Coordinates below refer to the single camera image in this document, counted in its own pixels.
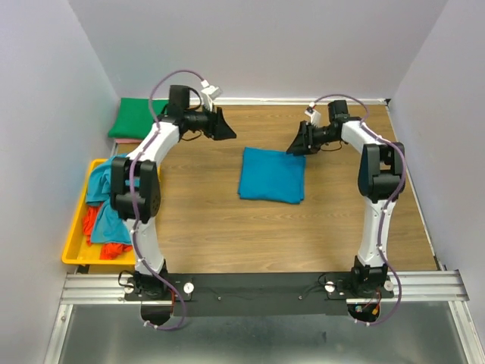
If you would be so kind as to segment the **blue t shirt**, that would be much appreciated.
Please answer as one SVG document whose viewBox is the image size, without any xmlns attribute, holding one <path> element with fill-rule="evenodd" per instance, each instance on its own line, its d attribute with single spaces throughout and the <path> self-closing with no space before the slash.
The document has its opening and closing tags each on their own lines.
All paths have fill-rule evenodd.
<svg viewBox="0 0 485 364">
<path fill-rule="evenodd" d="M 299 204 L 305 198 L 304 156 L 246 147 L 238 194 L 240 199 Z"/>
</svg>

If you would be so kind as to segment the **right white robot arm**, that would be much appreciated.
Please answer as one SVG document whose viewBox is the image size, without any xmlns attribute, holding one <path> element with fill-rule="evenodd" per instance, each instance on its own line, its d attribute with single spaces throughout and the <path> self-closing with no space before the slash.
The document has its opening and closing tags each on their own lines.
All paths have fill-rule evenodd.
<svg viewBox="0 0 485 364">
<path fill-rule="evenodd" d="M 346 98 L 327 105 L 329 124 L 325 126 L 316 105 L 313 101 L 306 108 L 309 120 L 299 124 L 286 152 L 314 155 L 327 144 L 342 142 L 360 154 L 357 185 L 365 201 L 364 227 L 354 265 L 340 286 L 356 297 L 366 297 L 387 284 L 390 264 L 386 248 L 393 210 L 405 188 L 405 148 L 367 125 L 368 110 L 363 118 L 351 116 Z"/>
</svg>

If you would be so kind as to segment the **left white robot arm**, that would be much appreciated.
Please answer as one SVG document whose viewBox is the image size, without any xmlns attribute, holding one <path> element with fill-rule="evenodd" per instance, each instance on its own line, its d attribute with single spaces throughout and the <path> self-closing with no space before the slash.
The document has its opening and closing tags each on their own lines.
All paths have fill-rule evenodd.
<svg viewBox="0 0 485 364">
<path fill-rule="evenodd" d="M 155 226 L 161 206 L 158 177 L 161 162 L 188 131 L 199 131 L 214 141 L 236 138 L 224 120 L 222 109 L 214 105 L 221 89 L 207 80 L 201 86 L 201 105 L 196 109 L 190 107 L 188 86 L 170 86 L 168 103 L 162 113 L 156 113 L 153 101 L 149 100 L 153 121 L 149 134 L 134 151 L 114 158 L 111 164 L 111 207 L 130 233 L 136 258 L 133 289 L 153 300 L 161 299 L 167 290 L 180 300 L 189 300 L 194 290 L 191 281 L 171 283 L 165 275 L 165 257 Z"/>
</svg>

